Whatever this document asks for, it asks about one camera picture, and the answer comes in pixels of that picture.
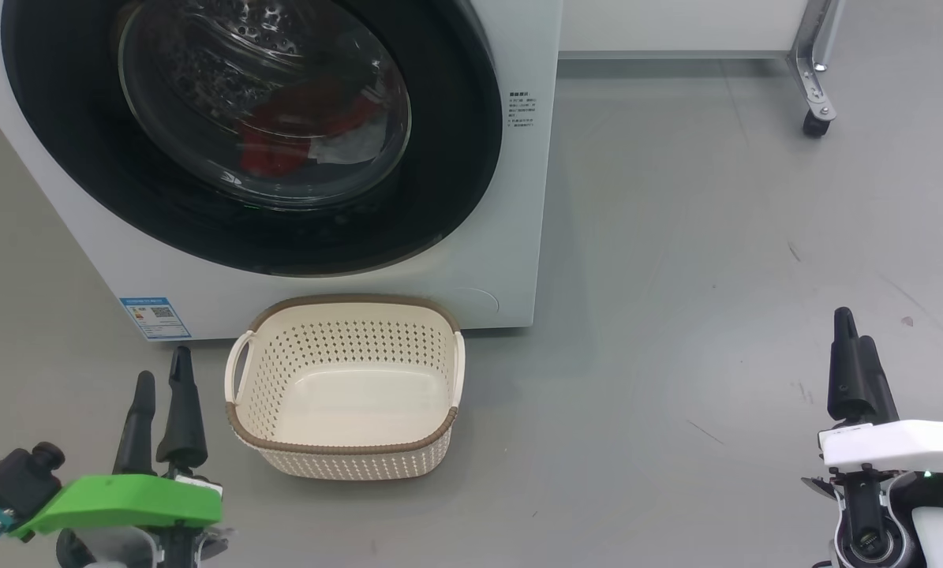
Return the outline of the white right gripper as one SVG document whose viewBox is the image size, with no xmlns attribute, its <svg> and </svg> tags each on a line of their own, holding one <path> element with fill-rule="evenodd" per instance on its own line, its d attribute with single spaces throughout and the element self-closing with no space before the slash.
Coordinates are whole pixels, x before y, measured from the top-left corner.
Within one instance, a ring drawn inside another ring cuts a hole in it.
<svg viewBox="0 0 943 568">
<path fill-rule="evenodd" d="M 836 504 L 821 567 L 943 567 L 943 423 L 900 420 L 878 347 L 848 307 L 834 312 L 827 410 L 861 424 L 821 432 L 829 475 L 804 478 Z"/>
</svg>

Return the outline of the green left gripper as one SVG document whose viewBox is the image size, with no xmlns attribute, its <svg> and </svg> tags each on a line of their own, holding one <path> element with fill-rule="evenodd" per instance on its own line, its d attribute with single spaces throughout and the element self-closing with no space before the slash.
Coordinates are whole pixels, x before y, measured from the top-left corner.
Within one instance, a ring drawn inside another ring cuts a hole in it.
<svg viewBox="0 0 943 568">
<path fill-rule="evenodd" d="M 187 346 L 174 350 L 168 384 L 170 405 L 155 460 L 172 469 L 201 467 L 208 459 L 207 436 Z M 9 534 L 23 540 L 30 533 L 64 529 L 79 533 L 130 528 L 148 536 L 155 567 L 200 565 L 204 535 L 223 519 L 222 493 L 208 483 L 154 476 L 155 413 L 155 377 L 142 371 L 122 427 L 113 475 L 84 476 L 67 483 L 39 513 Z"/>
</svg>

